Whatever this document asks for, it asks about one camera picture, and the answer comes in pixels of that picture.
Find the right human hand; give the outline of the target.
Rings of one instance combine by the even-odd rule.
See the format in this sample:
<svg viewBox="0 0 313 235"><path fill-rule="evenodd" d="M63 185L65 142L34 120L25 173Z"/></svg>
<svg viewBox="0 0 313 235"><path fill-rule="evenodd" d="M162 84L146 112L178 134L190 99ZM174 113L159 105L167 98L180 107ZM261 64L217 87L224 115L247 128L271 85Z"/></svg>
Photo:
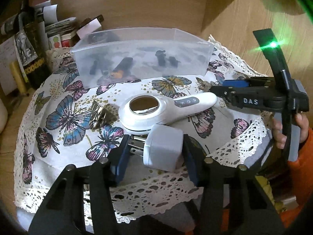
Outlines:
<svg viewBox="0 0 313 235"><path fill-rule="evenodd" d="M296 114L292 118L292 124L290 128L290 132L288 134L285 134L286 130L284 129L284 126L282 122L277 119L273 114L271 115L271 129L272 129L272 136L275 141L275 145L278 149L284 149L285 144L289 139L289 136L291 135L291 132L294 131L295 128L298 128L299 133L298 136L298 150L300 150L303 145L305 144L306 140L308 139L310 126L309 126L309 120L304 112Z"/></svg>

